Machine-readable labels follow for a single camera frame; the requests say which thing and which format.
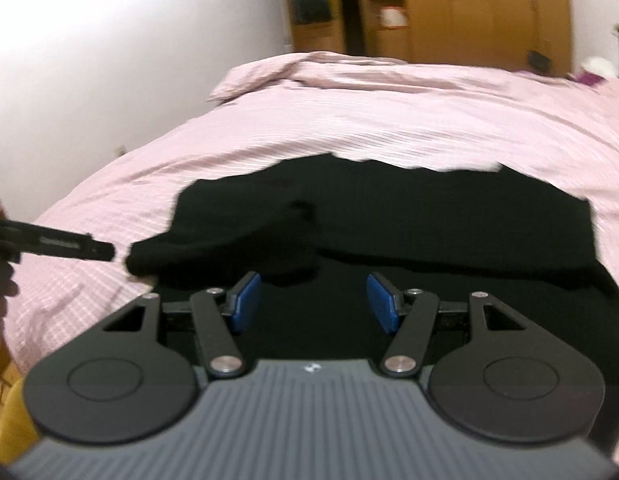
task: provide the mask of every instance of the yellow object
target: yellow object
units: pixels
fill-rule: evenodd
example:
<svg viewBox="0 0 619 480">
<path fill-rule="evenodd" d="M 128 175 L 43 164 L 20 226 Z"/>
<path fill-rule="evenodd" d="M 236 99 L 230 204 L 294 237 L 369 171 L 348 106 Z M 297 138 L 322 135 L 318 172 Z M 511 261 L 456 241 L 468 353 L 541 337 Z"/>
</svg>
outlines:
<svg viewBox="0 0 619 480">
<path fill-rule="evenodd" d="M 16 381 L 5 401 L 0 418 L 0 463 L 9 464 L 39 441 L 22 399 L 22 384 Z"/>
<path fill-rule="evenodd" d="M 6 397 L 0 399 L 0 463 L 4 465 L 39 440 L 22 399 L 22 377 L 10 361 L 7 349 L 0 348 L 0 381 L 5 380 L 6 388 L 13 385 Z"/>
</svg>

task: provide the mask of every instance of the bed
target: bed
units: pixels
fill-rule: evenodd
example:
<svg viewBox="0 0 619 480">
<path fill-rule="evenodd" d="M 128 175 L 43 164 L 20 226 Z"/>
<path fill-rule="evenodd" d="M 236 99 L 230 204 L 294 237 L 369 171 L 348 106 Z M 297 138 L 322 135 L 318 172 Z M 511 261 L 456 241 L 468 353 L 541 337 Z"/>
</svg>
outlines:
<svg viewBox="0 0 619 480">
<path fill-rule="evenodd" d="M 123 260 L 132 242 L 167 228 L 182 188 L 318 153 L 438 171 L 504 164 L 588 198 L 599 259 L 619 286 L 619 80 L 589 88 L 315 52 L 235 68 L 211 99 L 213 111 L 112 162 L 37 220 L 111 241 L 117 256 L 23 257 L 5 329 L 23 374 L 151 289 Z"/>
</svg>

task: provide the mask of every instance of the gray plastic base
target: gray plastic base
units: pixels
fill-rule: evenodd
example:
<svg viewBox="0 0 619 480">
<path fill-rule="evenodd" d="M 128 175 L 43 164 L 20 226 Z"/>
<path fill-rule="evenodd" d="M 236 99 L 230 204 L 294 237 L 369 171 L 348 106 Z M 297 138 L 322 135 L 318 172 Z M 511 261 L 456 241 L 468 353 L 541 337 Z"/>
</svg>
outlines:
<svg viewBox="0 0 619 480">
<path fill-rule="evenodd" d="M 409 381 L 366 361 L 260 362 L 212 383 L 174 427 L 86 448 L 44 439 L 23 480 L 598 480 L 616 466 L 581 439 L 539 449 L 477 440 Z"/>
</svg>

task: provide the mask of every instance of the white object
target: white object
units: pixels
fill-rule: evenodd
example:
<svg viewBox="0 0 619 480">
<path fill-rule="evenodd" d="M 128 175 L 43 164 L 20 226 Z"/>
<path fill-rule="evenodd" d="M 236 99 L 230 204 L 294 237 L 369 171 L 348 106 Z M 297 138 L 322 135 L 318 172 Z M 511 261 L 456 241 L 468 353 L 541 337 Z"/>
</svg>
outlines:
<svg viewBox="0 0 619 480">
<path fill-rule="evenodd" d="M 609 59 L 619 76 L 619 0 L 572 0 L 574 69 L 588 56 Z"/>
<path fill-rule="evenodd" d="M 387 6 L 381 9 L 381 27 L 383 28 L 398 28 L 406 27 L 407 16 L 403 7 Z"/>
<path fill-rule="evenodd" d="M 618 77 L 618 71 L 614 63 L 603 57 L 590 57 L 581 65 L 584 72 L 596 74 L 605 79 L 615 79 Z"/>
</svg>

